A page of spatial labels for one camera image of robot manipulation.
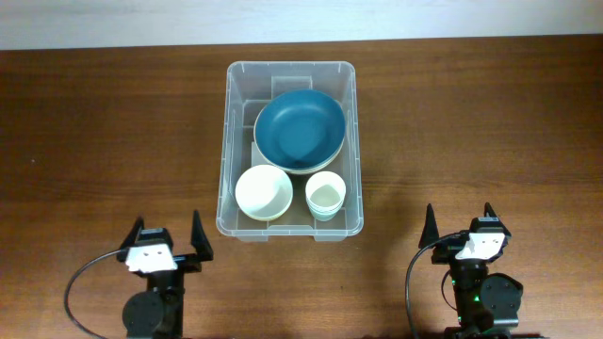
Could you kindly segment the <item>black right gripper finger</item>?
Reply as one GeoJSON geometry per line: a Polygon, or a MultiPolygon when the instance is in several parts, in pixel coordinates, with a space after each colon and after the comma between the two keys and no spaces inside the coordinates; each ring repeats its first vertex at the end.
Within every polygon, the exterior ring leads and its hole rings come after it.
{"type": "MultiPolygon", "coordinates": [[[[497,218],[497,214],[496,214],[496,212],[494,211],[492,205],[489,202],[486,202],[485,205],[484,205],[484,216],[486,218],[497,218]]],[[[503,233],[505,233],[506,235],[510,235],[511,233],[506,228],[506,226],[501,221],[499,223],[502,226],[503,233]]]]}
{"type": "Polygon", "coordinates": [[[421,237],[418,243],[420,250],[427,248],[429,245],[434,245],[439,240],[439,231],[434,215],[432,205],[429,203],[426,209],[426,217],[421,237]]]}

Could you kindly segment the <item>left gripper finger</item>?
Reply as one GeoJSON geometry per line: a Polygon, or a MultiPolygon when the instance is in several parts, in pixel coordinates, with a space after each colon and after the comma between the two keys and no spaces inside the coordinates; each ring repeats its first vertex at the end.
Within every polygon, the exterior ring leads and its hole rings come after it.
{"type": "Polygon", "coordinates": [[[214,259],[214,251],[204,232],[198,210],[193,211],[190,244],[195,249],[200,262],[212,261],[214,259]]]}
{"type": "Polygon", "coordinates": [[[129,231],[126,238],[120,245],[121,250],[125,250],[135,244],[138,239],[139,233],[144,229],[144,219],[142,217],[137,217],[132,229],[129,231]]]}

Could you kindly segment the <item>white small bowl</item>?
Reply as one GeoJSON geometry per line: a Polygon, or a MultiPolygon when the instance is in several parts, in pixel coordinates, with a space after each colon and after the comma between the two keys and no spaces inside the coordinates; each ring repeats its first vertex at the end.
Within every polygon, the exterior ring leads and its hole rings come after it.
{"type": "Polygon", "coordinates": [[[290,207],[293,185],[283,170],[271,165],[258,165],[239,177],[235,197],[238,207],[248,217],[272,221],[290,207]]]}

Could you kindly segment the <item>mint green cup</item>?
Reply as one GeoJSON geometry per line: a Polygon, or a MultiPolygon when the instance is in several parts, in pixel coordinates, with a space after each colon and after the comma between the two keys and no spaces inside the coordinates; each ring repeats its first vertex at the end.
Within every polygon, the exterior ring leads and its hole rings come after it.
{"type": "Polygon", "coordinates": [[[337,205],[329,210],[326,210],[325,208],[322,208],[321,206],[315,206],[315,205],[310,204],[309,210],[310,210],[310,213],[312,214],[312,216],[316,220],[326,222],[326,221],[333,219],[335,217],[335,215],[339,212],[341,207],[342,207],[342,203],[340,203],[339,205],[337,205]]]}

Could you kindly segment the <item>white cup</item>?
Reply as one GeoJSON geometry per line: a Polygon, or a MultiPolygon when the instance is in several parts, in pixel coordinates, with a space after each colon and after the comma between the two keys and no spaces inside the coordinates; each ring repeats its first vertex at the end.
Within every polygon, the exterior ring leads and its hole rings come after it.
{"type": "Polygon", "coordinates": [[[345,181],[332,171],[320,171],[313,174],[305,185],[305,198],[309,207],[319,212],[340,208],[346,193],[345,181]]]}

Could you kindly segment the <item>cream bowl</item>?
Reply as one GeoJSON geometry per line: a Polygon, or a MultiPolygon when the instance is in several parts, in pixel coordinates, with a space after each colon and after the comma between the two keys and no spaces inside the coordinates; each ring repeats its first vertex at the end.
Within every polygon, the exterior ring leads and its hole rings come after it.
{"type": "Polygon", "coordinates": [[[343,149],[343,146],[345,144],[345,137],[342,140],[341,144],[338,146],[338,148],[336,149],[336,151],[329,156],[326,160],[322,161],[321,163],[313,166],[313,167],[309,167],[309,168],[303,168],[303,169],[292,169],[292,168],[287,168],[287,167],[283,167],[280,165],[277,165],[276,163],[270,161],[265,155],[264,153],[260,150],[259,144],[257,142],[257,136],[255,131],[253,132],[253,145],[255,146],[256,152],[258,153],[258,155],[256,156],[256,158],[258,159],[257,162],[253,162],[253,166],[255,165],[260,165],[260,164],[267,164],[267,165],[271,165],[274,166],[280,170],[285,171],[286,173],[289,174],[293,174],[293,175],[306,175],[306,174],[311,174],[311,173],[315,173],[318,172],[320,170],[325,169],[327,166],[329,166],[331,163],[333,163],[335,161],[335,159],[338,157],[338,155],[340,154],[340,152],[343,149]]]}

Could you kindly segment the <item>blue bowl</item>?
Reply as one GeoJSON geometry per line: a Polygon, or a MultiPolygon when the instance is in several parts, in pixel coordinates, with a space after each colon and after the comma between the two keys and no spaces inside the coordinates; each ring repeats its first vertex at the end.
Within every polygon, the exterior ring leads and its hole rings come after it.
{"type": "Polygon", "coordinates": [[[277,165],[303,169],[331,156],[346,135],[340,104],[313,89],[283,93],[267,104],[254,129],[260,150],[277,165]]]}

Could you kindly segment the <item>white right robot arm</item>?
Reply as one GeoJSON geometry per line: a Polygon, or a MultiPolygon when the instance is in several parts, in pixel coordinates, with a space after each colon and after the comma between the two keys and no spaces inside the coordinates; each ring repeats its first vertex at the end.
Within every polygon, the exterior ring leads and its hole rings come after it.
{"type": "Polygon", "coordinates": [[[503,255],[512,235],[490,203],[473,218],[467,230],[440,238],[432,263],[449,266],[459,325],[444,331],[446,338],[509,338],[519,324],[523,285],[488,266],[503,255]]]}

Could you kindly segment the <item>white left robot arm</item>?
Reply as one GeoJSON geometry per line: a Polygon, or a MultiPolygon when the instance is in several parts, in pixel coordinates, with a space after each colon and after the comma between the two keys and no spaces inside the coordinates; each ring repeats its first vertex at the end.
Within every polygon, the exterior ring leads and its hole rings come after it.
{"type": "Polygon", "coordinates": [[[192,253],[175,254],[170,232],[149,229],[139,217],[118,249],[117,260],[146,281],[146,289],[122,308],[128,338],[174,339],[183,336],[185,276],[202,271],[214,259],[197,210],[192,215],[192,253]]]}

